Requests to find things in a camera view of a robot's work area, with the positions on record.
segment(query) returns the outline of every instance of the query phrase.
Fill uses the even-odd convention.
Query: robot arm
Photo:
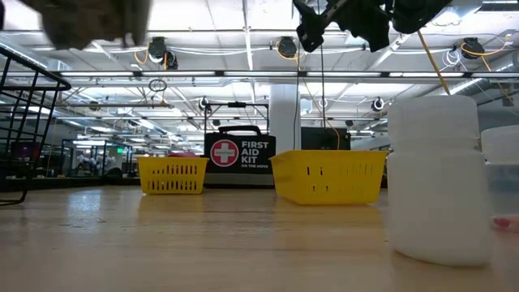
[[[301,15],[298,37],[307,52],[323,44],[324,30],[331,22],[366,40],[375,52],[389,45],[389,21],[398,32],[417,32],[452,0],[328,0],[321,15],[301,0],[293,1]]]

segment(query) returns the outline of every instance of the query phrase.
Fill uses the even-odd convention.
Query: yellow basket
[[[276,193],[297,204],[369,204],[379,198],[384,151],[289,151],[272,158]]]
[[[140,187],[149,195],[200,194],[208,158],[138,157]]]

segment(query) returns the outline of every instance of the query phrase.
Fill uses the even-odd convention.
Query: table surface
[[[2,290],[519,291],[519,234],[495,233],[486,268],[448,268],[391,252],[386,212],[385,194],[300,207],[274,191],[32,191],[0,208]]]

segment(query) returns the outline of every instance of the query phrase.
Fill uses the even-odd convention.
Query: white pillar
[[[301,106],[298,86],[270,86],[270,135],[276,137],[276,154],[301,149]]]

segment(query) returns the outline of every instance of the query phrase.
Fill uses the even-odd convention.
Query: wire shelf
[[[0,206],[7,206],[25,201],[36,176],[58,94],[70,90],[71,85],[15,51],[0,47],[0,54],[0,186],[8,186],[13,179],[25,180],[19,198],[0,199]],[[16,71],[30,71],[32,80],[20,82],[12,74]]]

